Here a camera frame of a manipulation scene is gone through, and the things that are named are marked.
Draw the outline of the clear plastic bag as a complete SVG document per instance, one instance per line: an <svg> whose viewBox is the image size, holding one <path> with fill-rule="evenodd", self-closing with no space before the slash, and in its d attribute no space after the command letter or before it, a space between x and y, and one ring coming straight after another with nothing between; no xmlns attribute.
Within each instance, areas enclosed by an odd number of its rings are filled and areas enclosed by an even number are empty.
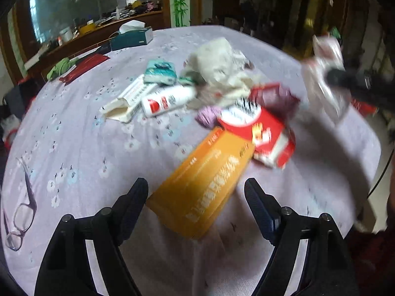
<svg viewBox="0 0 395 296"><path fill-rule="evenodd" d="M331 36L313 36L314 56L302 62L301 73L307 91L309 108L326 113L338 124L347 113L350 91L329 83L328 74L344 73L343 56L338 40Z"/></svg>

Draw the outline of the red white torn carton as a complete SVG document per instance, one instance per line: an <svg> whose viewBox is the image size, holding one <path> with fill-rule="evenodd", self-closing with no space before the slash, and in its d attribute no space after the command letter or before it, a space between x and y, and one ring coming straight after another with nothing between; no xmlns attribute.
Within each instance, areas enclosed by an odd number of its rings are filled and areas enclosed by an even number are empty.
<svg viewBox="0 0 395 296"><path fill-rule="evenodd" d="M269 168L284 168L295 151L295 134L259 104L241 98L217 117L227 131L255 145L253 158Z"/></svg>

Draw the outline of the orange medicine box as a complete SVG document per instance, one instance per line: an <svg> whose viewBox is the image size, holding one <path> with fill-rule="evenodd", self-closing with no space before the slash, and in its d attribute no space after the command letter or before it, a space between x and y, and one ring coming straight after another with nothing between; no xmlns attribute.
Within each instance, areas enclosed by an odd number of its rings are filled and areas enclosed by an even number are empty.
<svg viewBox="0 0 395 296"><path fill-rule="evenodd" d="M168 229L200 239L214 223L250 162L255 145L214 128L148 198Z"/></svg>

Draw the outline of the floral purple bed sheet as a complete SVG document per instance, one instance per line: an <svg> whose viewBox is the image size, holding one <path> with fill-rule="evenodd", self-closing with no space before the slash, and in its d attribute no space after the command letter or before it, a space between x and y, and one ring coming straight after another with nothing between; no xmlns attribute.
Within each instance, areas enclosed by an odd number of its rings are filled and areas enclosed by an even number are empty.
<svg viewBox="0 0 395 296"><path fill-rule="evenodd" d="M29 192L37 204L20 250L4 250L9 272L27 294L34 294L42 258L63 215L94 215L113 205L138 177L156 190L208 135L186 109L150 119L138 112L122 124L104 119L100 108L141 75L150 59L165 59L180 70L191 52L219 37L243 52L262 79L305 98L298 61L221 26L155 31L150 44L112 52L71 84L53 81L41 89L13 141L2 184L3 235L14 230L14 221L26 220L16 210ZM325 114L303 110L291 127L296 150L287 165L268 169L252 161L202 239L184 239L151 210L141 212L121 250L143 295L252 294L273 248L244 197L250 177L299 214L329 213L347 234L374 179L378 137L354 109L336 125Z"/></svg>

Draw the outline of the white open carton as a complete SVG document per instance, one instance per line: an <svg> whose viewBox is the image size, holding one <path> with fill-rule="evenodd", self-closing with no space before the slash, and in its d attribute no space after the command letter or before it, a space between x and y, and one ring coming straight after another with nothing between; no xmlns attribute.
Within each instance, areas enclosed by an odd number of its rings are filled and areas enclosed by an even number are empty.
<svg viewBox="0 0 395 296"><path fill-rule="evenodd" d="M99 112L105 119L119 121L124 124L132 120L141 107L141 100L157 87L157 84L146 84L143 78L144 75L141 74L115 99L99 109Z"/></svg>

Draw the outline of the white red medicine box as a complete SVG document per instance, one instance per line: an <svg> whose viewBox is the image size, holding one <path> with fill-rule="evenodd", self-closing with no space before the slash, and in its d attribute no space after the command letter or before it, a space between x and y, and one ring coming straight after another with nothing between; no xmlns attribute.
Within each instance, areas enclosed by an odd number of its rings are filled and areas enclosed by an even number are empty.
<svg viewBox="0 0 395 296"><path fill-rule="evenodd" d="M171 86L143 97L141 106L147 117L158 116L186 105L198 94L193 86Z"/></svg>

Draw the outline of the teal tissue packet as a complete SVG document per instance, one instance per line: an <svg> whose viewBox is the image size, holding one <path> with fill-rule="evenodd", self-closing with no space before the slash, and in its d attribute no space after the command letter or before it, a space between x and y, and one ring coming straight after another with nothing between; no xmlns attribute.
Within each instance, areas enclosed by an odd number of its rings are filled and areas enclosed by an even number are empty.
<svg viewBox="0 0 395 296"><path fill-rule="evenodd" d="M162 84L172 86L177 81L176 69L173 63L163 60L149 60L143 82L145 84Z"/></svg>

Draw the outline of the green cloth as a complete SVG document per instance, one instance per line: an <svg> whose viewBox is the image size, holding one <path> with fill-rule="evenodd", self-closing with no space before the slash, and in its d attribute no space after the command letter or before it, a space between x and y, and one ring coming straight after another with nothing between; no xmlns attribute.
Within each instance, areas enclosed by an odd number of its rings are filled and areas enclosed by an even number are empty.
<svg viewBox="0 0 395 296"><path fill-rule="evenodd" d="M57 77L60 77L62 74L66 73L71 67L73 67L78 58L69 59L68 57L60 60L47 74L47 80L53 81Z"/></svg>

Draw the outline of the dark red pouch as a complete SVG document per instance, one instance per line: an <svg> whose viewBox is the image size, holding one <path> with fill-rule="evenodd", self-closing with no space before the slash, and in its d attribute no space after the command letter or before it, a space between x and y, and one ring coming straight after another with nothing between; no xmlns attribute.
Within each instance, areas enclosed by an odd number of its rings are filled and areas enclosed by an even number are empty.
<svg viewBox="0 0 395 296"><path fill-rule="evenodd" d="M61 77L59 81L64 83L66 86L71 84L75 79L79 78L81 75L95 68L99 64L110 59L110 57L102 54L91 54L79 61L76 67L68 73L66 76Z"/></svg>

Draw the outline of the teal tissue box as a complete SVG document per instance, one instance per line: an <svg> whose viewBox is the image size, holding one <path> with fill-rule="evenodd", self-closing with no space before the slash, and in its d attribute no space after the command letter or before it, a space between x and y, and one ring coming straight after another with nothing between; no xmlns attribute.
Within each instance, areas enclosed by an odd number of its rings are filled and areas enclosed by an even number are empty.
<svg viewBox="0 0 395 296"><path fill-rule="evenodd" d="M111 50L121 50L149 44L153 39L152 27L145 22L131 20L120 26L117 34L110 39Z"/></svg>

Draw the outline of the wooden framed glass partition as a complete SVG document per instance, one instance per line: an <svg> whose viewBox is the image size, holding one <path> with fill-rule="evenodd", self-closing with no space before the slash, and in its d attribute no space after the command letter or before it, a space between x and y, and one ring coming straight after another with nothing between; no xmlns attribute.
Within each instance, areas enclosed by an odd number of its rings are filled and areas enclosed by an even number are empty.
<svg viewBox="0 0 395 296"><path fill-rule="evenodd" d="M1 58L12 85L44 79L132 19L154 30L197 25L202 0L1 0Z"/></svg>

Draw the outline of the purple frame eyeglasses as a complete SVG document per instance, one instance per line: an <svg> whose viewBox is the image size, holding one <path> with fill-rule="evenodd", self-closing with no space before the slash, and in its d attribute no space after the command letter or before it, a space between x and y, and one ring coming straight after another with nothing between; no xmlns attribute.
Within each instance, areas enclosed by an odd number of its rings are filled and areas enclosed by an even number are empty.
<svg viewBox="0 0 395 296"><path fill-rule="evenodd" d="M23 238L27 231L31 228L36 212L38 209L36 199L34 197L34 192L31 187L30 174L25 160L23 158L17 158L20 165L23 167L26 197L25 200L20 202L13 213L12 221L10 221L5 212L5 207L3 208L3 221L5 227L5 244L11 251L17 252L20 250L23 244Z"/></svg>

